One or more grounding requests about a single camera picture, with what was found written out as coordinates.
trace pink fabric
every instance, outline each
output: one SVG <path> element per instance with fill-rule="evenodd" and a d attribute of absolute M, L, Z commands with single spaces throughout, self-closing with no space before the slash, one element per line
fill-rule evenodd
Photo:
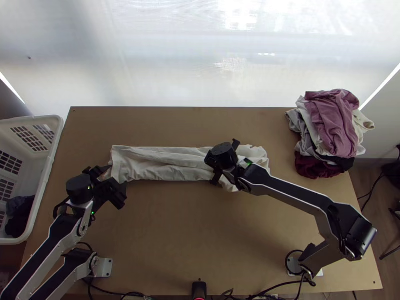
<path fill-rule="evenodd" d="M 336 157 L 356 157 L 359 138 L 353 127 L 353 111 L 360 105 L 357 97 L 348 90 L 333 89 L 307 91 L 304 98 L 324 147 Z"/>

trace wooden table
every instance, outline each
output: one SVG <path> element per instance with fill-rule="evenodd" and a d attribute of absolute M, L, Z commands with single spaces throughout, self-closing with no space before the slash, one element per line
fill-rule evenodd
<path fill-rule="evenodd" d="M 24 262 L 48 236 L 52 211 L 66 197 L 65 184 L 88 166 L 106 165 L 112 145 L 203 147 L 235 138 L 263 146 L 271 174 L 360 209 L 348 173 L 311 180 L 297 174 L 287 108 L 72 107 L 58 146 Z M 255 294 L 294 280 L 288 252 L 323 241 L 315 219 L 268 196 L 229 193 L 208 182 L 131 182 L 122 210 L 106 203 L 83 239 L 101 257 L 113 258 L 101 288 L 147 295 L 189 295 L 201 278 L 208 293 L 234 288 Z M 381 289 L 370 247 L 361 261 L 341 260 L 323 269 L 304 292 Z M 298 284 L 277 292 L 294 294 Z M 77 282 L 70 293 L 86 294 Z"/>

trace white laundry basket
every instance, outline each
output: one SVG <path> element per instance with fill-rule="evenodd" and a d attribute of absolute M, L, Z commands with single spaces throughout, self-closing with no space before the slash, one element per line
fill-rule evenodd
<path fill-rule="evenodd" d="M 63 126 L 58 115 L 0 120 L 0 245 L 20 244 L 31 234 Z M 7 201 L 32 195 L 35 199 L 25 232 L 18 238 L 7 235 Z"/>

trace sheer curtain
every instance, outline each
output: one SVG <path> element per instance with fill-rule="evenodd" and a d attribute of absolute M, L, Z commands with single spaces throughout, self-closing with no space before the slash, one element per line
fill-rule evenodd
<path fill-rule="evenodd" d="M 364 102 L 400 63 L 395 0 L 0 0 L 0 72 L 37 115 L 70 106 Z"/>

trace pile of clothes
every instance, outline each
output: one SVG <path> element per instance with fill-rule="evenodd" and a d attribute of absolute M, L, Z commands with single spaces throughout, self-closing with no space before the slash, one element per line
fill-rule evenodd
<path fill-rule="evenodd" d="M 348 171 L 366 149 L 364 134 L 375 124 L 358 110 L 360 102 L 345 89 L 308 91 L 286 112 L 289 127 L 301 134 L 295 150 L 297 172 L 330 178 Z"/>

